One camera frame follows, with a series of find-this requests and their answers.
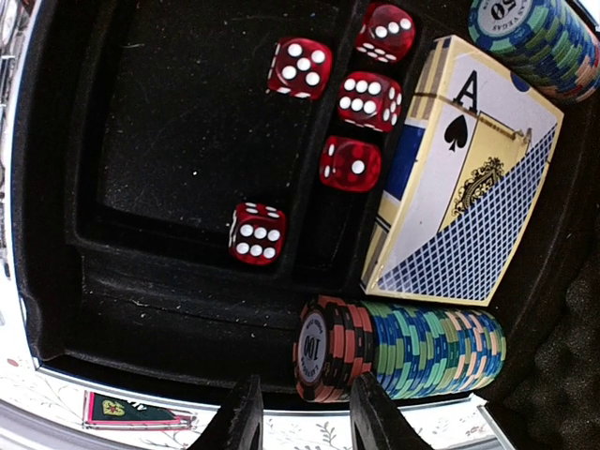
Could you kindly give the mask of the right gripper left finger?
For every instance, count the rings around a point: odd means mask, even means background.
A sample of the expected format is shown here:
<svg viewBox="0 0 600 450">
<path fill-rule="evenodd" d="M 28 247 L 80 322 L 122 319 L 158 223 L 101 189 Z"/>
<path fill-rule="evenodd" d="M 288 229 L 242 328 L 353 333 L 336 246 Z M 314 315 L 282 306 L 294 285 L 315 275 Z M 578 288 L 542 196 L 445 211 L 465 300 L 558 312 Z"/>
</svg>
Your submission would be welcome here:
<svg viewBox="0 0 600 450">
<path fill-rule="evenodd" d="M 241 378 L 188 450 L 263 448 L 263 395 L 258 375 Z"/>
</svg>

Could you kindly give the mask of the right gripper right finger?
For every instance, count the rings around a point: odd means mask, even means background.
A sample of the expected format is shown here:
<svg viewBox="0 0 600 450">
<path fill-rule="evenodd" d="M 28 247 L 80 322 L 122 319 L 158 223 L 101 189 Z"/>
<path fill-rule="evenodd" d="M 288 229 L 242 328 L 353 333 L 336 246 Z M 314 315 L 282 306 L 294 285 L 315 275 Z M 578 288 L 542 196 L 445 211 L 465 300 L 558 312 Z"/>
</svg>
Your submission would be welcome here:
<svg viewBox="0 0 600 450">
<path fill-rule="evenodd" d="M 350 419 L 353 449 L 431 449 L 402 416 L 372 373 L 361 374 L 352 384 Z"/>
</svg>

